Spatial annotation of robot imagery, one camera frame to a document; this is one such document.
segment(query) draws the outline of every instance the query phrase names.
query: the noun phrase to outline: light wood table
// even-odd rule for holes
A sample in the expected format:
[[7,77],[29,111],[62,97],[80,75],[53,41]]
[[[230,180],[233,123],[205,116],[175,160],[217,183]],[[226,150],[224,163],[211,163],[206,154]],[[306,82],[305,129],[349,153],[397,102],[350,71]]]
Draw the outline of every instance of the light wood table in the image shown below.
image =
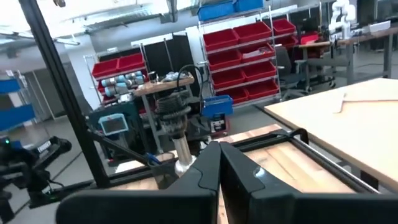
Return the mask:
[[[190,74],[189,77],[180,79],[180,86],[190,85],[195,81],[194,77]],[[172,82],[145,82],[134,92],[135,96],[143,96],[152,93],[158,93],[160,91],[171,90],[177,87],[177,81]]]
[[[334,113],[341,94],[348,100]],[[286,126],[398,190],[398,80],[378,78],[265,107]]]
[[[241,134],[235,134],[215,141],[236,142],[280,129],[281,127],[273,124]],[[295,187],[301,192],[338,192],[353,193],[354,191],[340,182],[328,171],[320,167],[309,157],[299,151],[290,143],[282,143],[272,147],[258,149],[247,152],[246,155],[268,172],[278,177],[280,180]],[[139,162],[132,161],[121,164],[116,172],[133,169],[141,166]],[[148,178],[130,184],[114,187],[114,190],[157,190],[154,178]],[[220,191],[219,218],[222,224],[227,224],[226,210],[224,206],[223,194]]]

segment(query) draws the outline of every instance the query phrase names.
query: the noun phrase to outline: red storage bin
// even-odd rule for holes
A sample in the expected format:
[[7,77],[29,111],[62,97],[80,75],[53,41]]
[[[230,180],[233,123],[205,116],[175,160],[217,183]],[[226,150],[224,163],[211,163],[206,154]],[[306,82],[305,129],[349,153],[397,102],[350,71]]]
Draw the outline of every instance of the red storage bin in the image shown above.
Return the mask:
[[103,76],[112,75],[118,72],[118,59],[113,59],[96,63],[94,65],[92,74],[96,79],[99,79]]
[[279,87],[275,80],[268,80],[265,82],[256,83],[246,87],[249,94],[249,100],[271,96],[279,91]]
[[118,70],[120,72],[130,71],[142,67],[145,67],[142,54],[133,54],[119,58]]
[[285,48],[294,47],[298,42],[295,36],[281,37],[275,40],[275,44],[282,44]]
[[233,104],[242,103],[249,99],[248,91],[245,88],[233,88],[218,92],[217,95],[229,95],[233,100]]
[[[260,52],[262,52],[262,54],[253,55],[252,57],[244,58],[244,54],[255,52],[257,50],[260,50]],[[250,45],[250,46],[240,49],[239,52],[242,55],[242,63],[253,62],[256,60],[269,58],[269,57],[274,56],[274,54],[275,54],[275,50],[268,43]]]
[[242,55],[237,50],[212,54],[208,56],[211,71],[226,68],[241,63]]
[[249,65],[243,68],[247,82],[267,78],[276,74],[276,68],[271,61]]
[[203,35],[207,51],[217,50],[238,44],[238,36],[232,29],[221,30]]
[[289,34],[296,30],[296,27],[287,19],[278,19],[272,22],[274,35]]
[[240,43],[260,40],[272,35],[271,28],[269,28],[264,22],[256,22],[245,26],[235,27],[234,30],[238,35]]
[[214,74],[212,77],[214,89],[225,88],[244,82],[244,73],[241,69],[228,70]]

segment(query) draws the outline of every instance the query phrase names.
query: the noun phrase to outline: monitor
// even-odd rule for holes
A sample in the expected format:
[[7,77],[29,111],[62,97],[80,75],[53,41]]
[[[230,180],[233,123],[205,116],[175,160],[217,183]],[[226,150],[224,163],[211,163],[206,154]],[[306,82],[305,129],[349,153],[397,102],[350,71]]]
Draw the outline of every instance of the monitor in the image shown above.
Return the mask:
[[105,136],[119,134],[129,130],[126,118],[122,113],[103,116],[98,120]]

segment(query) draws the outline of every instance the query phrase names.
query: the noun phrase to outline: small screen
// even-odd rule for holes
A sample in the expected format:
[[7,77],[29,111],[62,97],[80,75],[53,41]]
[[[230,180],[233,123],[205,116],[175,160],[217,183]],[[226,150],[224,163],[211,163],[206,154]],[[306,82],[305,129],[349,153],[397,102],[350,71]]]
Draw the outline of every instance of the small screen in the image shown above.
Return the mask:
[[104,127],[104,132],[106,132],[106,133],[111,133],[114,131],[126,129],[126,125],[124,125],[123,118],[116,118],[116,119],[104,121],[104,122],[102,122],[102,125]]

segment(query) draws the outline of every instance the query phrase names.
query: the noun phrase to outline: table leg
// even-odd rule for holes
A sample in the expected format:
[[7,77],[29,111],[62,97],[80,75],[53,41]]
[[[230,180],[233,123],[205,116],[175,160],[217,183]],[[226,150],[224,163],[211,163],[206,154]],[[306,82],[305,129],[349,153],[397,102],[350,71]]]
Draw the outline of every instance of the table leg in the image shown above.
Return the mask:
[[163,153],[162,146],[160,145],[159,135],[156,130],[155,120],[154,120],[152,111],[150,110],[150,106],[149,106],[148,99],[147,99],[146,95],[142,96],[142,102],[144,103],[144,108],[145,108],[145,111],[148,116],[150,130],[152,131],[152,134],[154,135],[157,151],[158,151],[158,153]]
[[384,38],[384,77],[391,78],[392,34]]
[[374,178],[372,175],[368,174],[367,172],[361,170],[360,178],[369,186],[373,187],[376,190],[379,190],[379,180]]
[[352,44],[346,45],[346,58],[348,60],[348,66],[346,69],[347,85],[354,84],[354,46]]
[[[307,61],[308,60],[308,50],[307,48],[303,49],[303,60]],[[310,79],[311,79],[311,75],[310,75],[310,66],[308,65],[308,63],[305,63],[305,89],[309,89],[310,88]]]
[[187,88],[187,91],[189,92],[189,97],[193,97],[191,86],[187,85],[186,88]]

